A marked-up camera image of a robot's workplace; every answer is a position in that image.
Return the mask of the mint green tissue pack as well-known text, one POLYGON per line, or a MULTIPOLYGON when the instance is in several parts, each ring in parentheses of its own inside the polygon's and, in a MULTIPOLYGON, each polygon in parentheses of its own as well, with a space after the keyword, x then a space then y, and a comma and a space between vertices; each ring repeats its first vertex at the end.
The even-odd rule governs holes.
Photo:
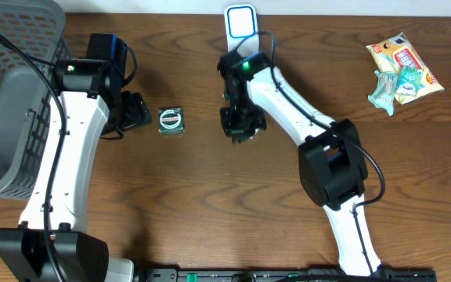
POLYGON ((395 91, 399 76, 394 72, 374 71, 377 76, 377 87, 371 95, 368 95, 368 101, 376 108, 383 109, 389 116, 394 114, 395 91))

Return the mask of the yellow orange snack bag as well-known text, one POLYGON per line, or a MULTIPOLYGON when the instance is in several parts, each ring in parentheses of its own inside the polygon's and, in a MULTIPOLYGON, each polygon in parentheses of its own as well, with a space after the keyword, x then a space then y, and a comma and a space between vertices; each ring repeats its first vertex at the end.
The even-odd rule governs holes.
POLYGON ((382 42, 367 45, 366 49, 370 52, 380 72, 394 72, 399 76, 403 67, 415 67, 423 70, 420 89, 415 97, 398 95, 395 91, 395 99, 402 105, 445 90, 403 32, 382 42))

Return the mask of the white teal Kleenex tissue pack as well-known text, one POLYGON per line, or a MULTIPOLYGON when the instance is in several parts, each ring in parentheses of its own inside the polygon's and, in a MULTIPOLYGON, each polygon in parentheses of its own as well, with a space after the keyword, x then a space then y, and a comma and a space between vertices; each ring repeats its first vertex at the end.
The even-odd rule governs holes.
POLYGON ((420 89, 422 73, 422 69, 403 67, 399 73, 396 93, 398 95, 415 97, 420 89))

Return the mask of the small orange snack packet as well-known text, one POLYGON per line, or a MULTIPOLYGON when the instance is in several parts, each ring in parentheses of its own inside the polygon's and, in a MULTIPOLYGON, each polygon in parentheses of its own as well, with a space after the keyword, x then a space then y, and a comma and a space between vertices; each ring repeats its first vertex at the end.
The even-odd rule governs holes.
POLYGON ((248 137, 249 139, 253 139, 258 133, 260 132, 259 128, 256 128, 254 133, 252 133, 252 135, 250 137, 248 137))

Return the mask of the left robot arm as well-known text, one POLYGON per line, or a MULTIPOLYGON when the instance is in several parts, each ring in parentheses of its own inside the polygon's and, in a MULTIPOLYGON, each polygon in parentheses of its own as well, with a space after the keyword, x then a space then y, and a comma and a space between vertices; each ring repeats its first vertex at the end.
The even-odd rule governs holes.
POLYGON ((136 281, 135 263, 88 234, 88 188, 100 140, 117 141, 152 121, 127 90, 133 50, 114 34, 91 34, 82 58, 59 59, 44 79, 49 134, 18 226, 0 229, 0 257, 19 281, 136 281))

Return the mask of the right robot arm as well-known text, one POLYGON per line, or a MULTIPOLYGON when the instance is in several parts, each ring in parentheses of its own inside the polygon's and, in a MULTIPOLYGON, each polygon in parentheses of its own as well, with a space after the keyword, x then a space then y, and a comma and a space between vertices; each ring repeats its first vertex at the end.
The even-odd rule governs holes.
POLYGON ((365 162, 357 128, 348 119, 335 121, 308 103, 263 52, 221 56, 217 70, 225 81, 229 107, 221 124, 233 143, 242 143, 267 128, 270 115, 298 148, 299 178, 309 198, 323 208, 337 243, 339 266, 351 276, 372 276, 381 266, 366 224, 365 162))

